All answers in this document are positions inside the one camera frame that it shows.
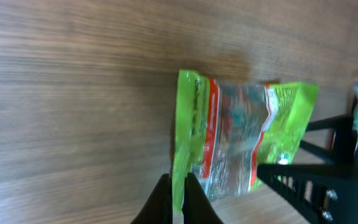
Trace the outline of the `green candy bag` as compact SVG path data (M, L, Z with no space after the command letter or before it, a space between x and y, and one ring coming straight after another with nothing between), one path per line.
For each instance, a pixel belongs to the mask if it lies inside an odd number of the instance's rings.
M220 83L194 70L180 70L173 210L182 210L185 177L190 173L213 201L258 188L259 164L290 164L318 91L312 83Z

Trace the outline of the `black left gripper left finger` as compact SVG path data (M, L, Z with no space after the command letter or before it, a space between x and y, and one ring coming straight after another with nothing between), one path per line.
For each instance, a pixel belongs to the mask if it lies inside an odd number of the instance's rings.
M163 174L131 224L172 224L172 180Z

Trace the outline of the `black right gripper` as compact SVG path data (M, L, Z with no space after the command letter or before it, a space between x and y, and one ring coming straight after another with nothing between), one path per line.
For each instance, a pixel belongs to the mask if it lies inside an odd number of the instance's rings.
M300 148L324 164L261 164L257 177L310 223L358 223L358 138L353 116L310 122Z

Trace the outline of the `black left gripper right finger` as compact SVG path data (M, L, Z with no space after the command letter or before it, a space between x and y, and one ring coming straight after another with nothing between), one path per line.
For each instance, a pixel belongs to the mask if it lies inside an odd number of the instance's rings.
M184 224L223 224L192 173L188 173L185 179L182 212Z

